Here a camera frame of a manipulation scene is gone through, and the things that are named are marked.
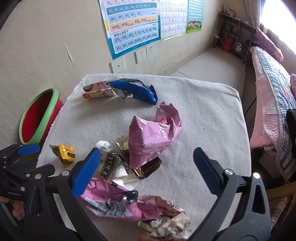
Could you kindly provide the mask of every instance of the electrical outlet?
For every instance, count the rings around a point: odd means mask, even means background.
[[[145,47],[141,48],[140,50],[136,51],[135,53],[136,53],[137,64],[147,58]]]
[[[126,68],[126,64],[124,62],[124,57],[113,60],[111,62],[111,66],[112,66],[112,71],[114,74],[124,71],[124,69]]]
[[[146,52],[147,52],[147,58],[149,58],[151,55],[155,54],[155,43],[150,44],[146,46]]]

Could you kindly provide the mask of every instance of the educational poster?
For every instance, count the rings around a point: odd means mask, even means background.
[[[188,0],[159,0],[161,40],[186,33]]]
[[[188,0],[186,33],[201,31],[203,0]]]
[[[99,0],[112,58],[160,39],[157,0]]]

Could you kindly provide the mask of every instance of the crumpled pink packaging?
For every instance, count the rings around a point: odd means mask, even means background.
[[[135,169],[156,158],[181,130],[179,111],[165,102],[157,107],[155,121],[134,116],[129,128],[130,168]]]
[[[81,197],[86,201],[86,207],[99,217],[139,221],[159,218],[162,215],[162,210],[157,208],[156,200],[153,198],[124,204],[123,194],[117,194],[123,191],[127,189],[115,187],[102,179],[92,178]]]

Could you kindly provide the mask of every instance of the window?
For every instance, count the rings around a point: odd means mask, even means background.
[[[281,0],[266,0],[260,22],[296,54],[296,21]]]

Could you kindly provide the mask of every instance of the white cloth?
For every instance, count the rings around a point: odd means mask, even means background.
[[[83,160],[100,140],[115,146],[118,137],[128,135],[134,115],[154,120],[156,106],[135,99],[118,97],[82,97],[83,86],[103,80],[134,78],[146,85],[153,84],[158,104],[173,103],[180,112],[182,129],[172,145],[161,155],[162,165],[148,178],[141,180],[136,190],[140,195],[159,195],[181,206],[192,221],[192,230],[202,222],[216,196],[208,190],[193,162],[193,150],[201,147],[211,159],[238,175],[251,174],[250,147],[242,105],[238,92],[224,84],[176,77],[134,74],[90,74],[74,89],[60,110],[45,140],[37,166],[51,163],[58,175],[63,166],[49,145],[71,145],[75,160]],[[60,199],[57,205],[66,226],[71,227]],[[227,221],[229,224],[238,203],[236,196]],[[137,222],[99,218],[86,211],[95,225],[110,241],[135,241],[143,230]]]

